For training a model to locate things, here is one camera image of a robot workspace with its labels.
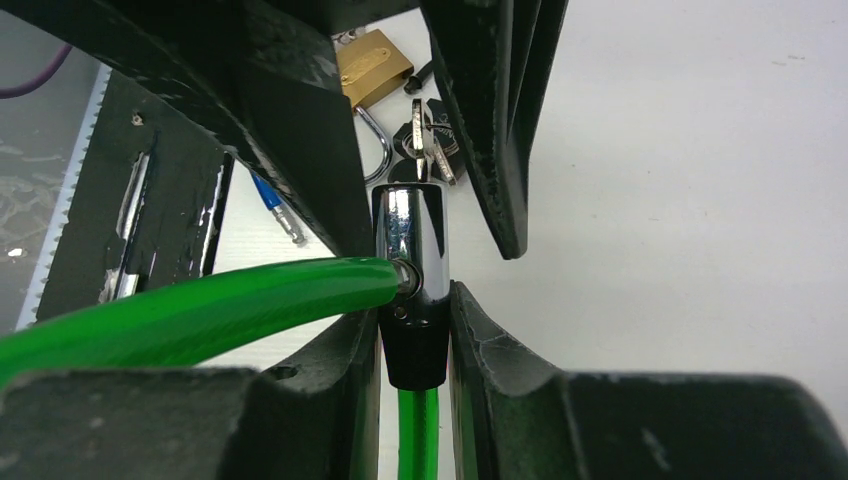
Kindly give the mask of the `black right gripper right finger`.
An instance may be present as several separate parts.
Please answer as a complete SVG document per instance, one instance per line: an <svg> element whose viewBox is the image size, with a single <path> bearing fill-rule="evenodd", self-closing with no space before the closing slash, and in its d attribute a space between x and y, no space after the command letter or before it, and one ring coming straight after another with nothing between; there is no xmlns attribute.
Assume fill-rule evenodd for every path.
<svg viewBox="0 0 848 480"><path fill-rule="evenodd" d="M847 449L787 378L577 372L551 364L451 286L460 479L843 479Z"/></svg>

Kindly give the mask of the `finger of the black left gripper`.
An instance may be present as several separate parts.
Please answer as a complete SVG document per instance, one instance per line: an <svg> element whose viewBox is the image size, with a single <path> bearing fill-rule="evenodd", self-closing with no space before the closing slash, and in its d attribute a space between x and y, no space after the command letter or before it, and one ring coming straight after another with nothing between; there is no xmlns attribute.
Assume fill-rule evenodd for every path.
<svg viewBox="0 0 848 480"><path fill-rule="evenodd" d="M566 0L423 1L436 84L506 260L528 248L530 154Z"/></svg>
<svg viewBox="0 0 848 480"><path fill-rule="evenodd" d="M370 256L351 107L292 1L5 1L163 100L279 192L336 255Z"/></svg>

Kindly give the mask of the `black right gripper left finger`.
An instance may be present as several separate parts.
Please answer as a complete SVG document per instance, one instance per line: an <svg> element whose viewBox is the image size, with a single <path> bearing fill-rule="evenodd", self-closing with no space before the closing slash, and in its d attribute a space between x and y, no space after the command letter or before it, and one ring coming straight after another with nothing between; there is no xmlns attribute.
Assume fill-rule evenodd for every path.
<svg viewBox="0 0 848 480"><path fill-rule="evenodd" d="M346 314L265 371L66 370L1 397L5 479L373 479L374 311Z"/></svg>

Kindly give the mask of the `silver keys of green lock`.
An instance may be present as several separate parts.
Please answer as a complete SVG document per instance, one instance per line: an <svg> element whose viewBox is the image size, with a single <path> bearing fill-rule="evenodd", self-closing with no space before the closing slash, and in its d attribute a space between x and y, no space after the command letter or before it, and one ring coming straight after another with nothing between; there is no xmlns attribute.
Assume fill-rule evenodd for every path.
<svg viewBox="0 0 848 480"><path fill-rule="evenodd" d="M436 165L441 178L448 185L457 184L456 175L448 157L435 136L435 123L429 107L420 98L412 100L411 131L412 153L416 162L416 181L430 181L432 166Z"/></svg>

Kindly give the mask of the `black padlock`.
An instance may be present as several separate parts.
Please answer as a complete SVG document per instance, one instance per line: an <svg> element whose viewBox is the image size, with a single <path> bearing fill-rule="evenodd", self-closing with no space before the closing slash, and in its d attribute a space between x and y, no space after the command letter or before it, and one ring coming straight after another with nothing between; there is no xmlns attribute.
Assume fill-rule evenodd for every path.
<svg viewBox="0 0 848 480"><path fill-rule="evenodd" d="M429 60L407 79L406 84L403 86L403 91L409 96L420 93L433 74L433 60ZM426 106L432 114L434 134L445 155L448 157L453 156L459 151L459 147L442 101L438 98L429 98L426 100ZM412 158L412 134L409 123L404 124L396 131L392 141L396 153L404 159Z"/></svg>

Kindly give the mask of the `green cable lock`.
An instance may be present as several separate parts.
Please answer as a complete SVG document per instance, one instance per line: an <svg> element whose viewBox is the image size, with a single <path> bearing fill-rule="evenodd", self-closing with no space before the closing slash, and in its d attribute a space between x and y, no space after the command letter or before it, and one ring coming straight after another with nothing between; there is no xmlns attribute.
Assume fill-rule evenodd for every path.
<svg viewBox="0 0 848 480"><path fill-rule="evenodd" d="M439 473L446 377L446 196L401 183L373 192L377 254L248 268L83 310L4 338L1 397L42 372L246 368L265 371L346 314L374 311L379 366L399 397L398 477Z"/></svg>

